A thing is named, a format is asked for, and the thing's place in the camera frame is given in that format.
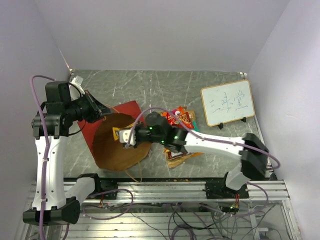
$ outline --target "gray wall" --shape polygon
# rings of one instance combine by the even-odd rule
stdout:
[[[33,0],[0,2],[0,238],[11,240],[36,179],[31,120],[37,112],[29,77],[67,80],[69,70]],[[44,100],[44,80],[36,85]]]
[[[35,0],[73,69],[248,72],[289,0]]]
[[[291,0],[249,71],[265,141],[306,240],[319,239],[320,1]]]

